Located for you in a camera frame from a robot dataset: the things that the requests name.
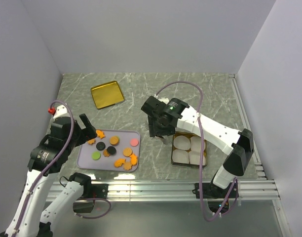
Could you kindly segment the metal tongs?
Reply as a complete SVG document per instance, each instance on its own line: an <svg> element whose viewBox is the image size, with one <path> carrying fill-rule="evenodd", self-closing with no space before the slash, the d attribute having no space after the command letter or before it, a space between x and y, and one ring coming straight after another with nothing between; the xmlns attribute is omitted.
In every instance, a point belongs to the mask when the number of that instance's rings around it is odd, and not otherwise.
<svg viewBox="0 0 302 237"><path fill-rule="evenodd" d="M161 140L161 142L164 144L164 145L168 145L170 140L169 140L169 137L167 135L165 136L159 136L159 139Z"/></svg>

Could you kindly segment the black white sandwich cookie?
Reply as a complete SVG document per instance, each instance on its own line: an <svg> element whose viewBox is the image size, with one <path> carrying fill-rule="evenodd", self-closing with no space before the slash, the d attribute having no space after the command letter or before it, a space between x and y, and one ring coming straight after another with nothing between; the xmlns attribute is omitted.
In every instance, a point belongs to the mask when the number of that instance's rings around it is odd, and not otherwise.
<svg viewBox="0 0 302 237"><path fill-rule="evenodd" d="M116 154L116 148L114 146L107 147L107 152L110 154L110 156L113 156Z"/></svg>

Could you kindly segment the pink macaron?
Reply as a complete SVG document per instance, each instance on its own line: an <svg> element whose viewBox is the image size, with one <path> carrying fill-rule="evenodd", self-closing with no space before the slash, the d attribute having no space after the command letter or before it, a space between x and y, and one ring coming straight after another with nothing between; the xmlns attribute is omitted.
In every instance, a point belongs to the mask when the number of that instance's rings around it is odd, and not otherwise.
<svg viewBox="0 0 302 237"><path fill-rule="evenodd" d="M138 146L138 144L139 144L139 140L138 139L133 138L133 139L130 140L130 145L132 147L136 147L136 146Z"/></svg>

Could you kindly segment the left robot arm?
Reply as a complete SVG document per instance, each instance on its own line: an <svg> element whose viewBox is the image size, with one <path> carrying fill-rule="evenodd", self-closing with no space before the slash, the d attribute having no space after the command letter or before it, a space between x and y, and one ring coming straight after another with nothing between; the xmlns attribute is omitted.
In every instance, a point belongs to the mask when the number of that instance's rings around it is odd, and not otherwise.
<svg viewBox="0 0 302 237"><path fill-rule="evenodd" d="M75 147L96 137L96 130L85 114L81 114L85 128L68 113L55 114L50 133L31 152L27 179L16 213L0 237L51 237L59 218L72 208L79 198L92 195L91 178L74 173L63 191L48 206L45 202L62 165Z"/></svg>

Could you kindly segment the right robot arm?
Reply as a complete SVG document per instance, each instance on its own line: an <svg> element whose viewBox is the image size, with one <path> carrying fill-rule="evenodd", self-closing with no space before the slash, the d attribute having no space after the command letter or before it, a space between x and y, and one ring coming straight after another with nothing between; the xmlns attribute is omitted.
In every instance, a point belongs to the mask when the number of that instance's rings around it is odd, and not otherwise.
<svg viewBox="0 0 302 237"><path fill-rule="evenodd" d="M174 135L176 129L193 133L218 147L227 158L214 175L210 191L222 197L235 177L244 175L254 153L253 134L218 123L180 99L163 102L150 96L141 110L148 116L150 137Z"/></svg>

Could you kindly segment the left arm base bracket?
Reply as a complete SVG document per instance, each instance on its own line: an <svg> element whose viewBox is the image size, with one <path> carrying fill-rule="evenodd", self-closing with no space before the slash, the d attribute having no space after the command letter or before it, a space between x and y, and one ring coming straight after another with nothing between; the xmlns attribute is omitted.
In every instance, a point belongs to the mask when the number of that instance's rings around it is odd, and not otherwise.
<svg viewBox="0 0 302 237"><path fill-rule="evenodd" d="M89 191L73 203L73 211L79 214L92 212L94 205L99 202L98 198L107 199L108 187L108 184L91 185Z"/></svg>

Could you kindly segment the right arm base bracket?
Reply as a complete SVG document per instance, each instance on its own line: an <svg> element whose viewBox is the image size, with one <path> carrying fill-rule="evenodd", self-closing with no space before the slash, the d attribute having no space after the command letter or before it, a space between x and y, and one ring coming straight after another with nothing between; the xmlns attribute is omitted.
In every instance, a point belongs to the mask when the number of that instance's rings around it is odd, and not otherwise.
<svg viewBox="0 0 302 237"><path fill-rule="evenodd" d="M208 208L211 212L216 213L222 207L220 213L222 215L228 213L233 206L230 205L229 200L234 199L233 204L236 204L238 193L238 182L231 182L226 189L221 189L213 183L202 184L203 198L208 199Z"/></svg>

